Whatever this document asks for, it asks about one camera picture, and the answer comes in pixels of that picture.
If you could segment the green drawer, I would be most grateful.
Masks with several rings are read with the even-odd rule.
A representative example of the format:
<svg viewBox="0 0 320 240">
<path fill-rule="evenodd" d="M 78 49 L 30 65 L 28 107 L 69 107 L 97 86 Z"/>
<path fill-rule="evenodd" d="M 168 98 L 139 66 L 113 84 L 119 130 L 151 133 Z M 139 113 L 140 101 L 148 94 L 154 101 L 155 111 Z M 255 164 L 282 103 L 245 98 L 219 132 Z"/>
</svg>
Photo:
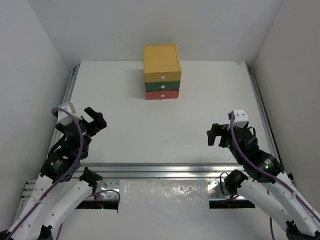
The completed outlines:
<svg viewBox="0 0 320 240">
<path fill-rule="evenodd" d="M 171 91 L 179 90 L 181 82 L 178 81 L 162 81 L 162 82 L 145 82 L 145 90 L 147 92 Z"/>
</svg>

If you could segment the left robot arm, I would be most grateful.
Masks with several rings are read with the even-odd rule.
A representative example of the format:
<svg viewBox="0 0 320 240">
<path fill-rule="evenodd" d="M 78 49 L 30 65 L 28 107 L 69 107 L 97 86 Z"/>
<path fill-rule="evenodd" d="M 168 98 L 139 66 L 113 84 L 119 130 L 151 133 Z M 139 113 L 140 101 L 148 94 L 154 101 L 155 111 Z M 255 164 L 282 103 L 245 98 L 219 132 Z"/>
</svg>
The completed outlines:
<svg viewBox="0 0 320 240">
<path fill-rule="evenodd" d="M 55 128 L 62 138 L 50 149 L 31 196 L 15 223 L 0 233 L 2 240 L 52 240 L 62 223 L 86 198 L 96 195 L 103 177 L 84 168 L 69 192 L 61 195 L 66 183 L 89 155 L 92 137 L 107 127 L 103 114 L 85 108 L 92 121 L 77 116 L 69 104 L 52 110 Z"/>
</svg>

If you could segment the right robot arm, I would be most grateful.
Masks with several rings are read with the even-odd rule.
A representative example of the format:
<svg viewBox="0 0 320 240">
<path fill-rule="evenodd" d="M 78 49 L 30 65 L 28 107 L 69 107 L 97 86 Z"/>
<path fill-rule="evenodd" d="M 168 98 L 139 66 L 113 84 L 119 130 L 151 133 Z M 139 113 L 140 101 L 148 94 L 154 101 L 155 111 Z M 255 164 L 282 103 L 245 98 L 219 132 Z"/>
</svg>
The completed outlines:
<svg viewBox="0 0 320 240">
<path fill-rule="evenodd" d="M 231 128 L 214 123 L 207 131 L 208 145 L 220 137 L 219 146 L 228 148 L 243 170 L 233 170 L 224 178 L 231 196 L 242 196 L 266 213 L 289 240 L 318 240 L 320 215 L 298 192 L 283 166 L 261 150 L 255 129 Z"/>
</svg>

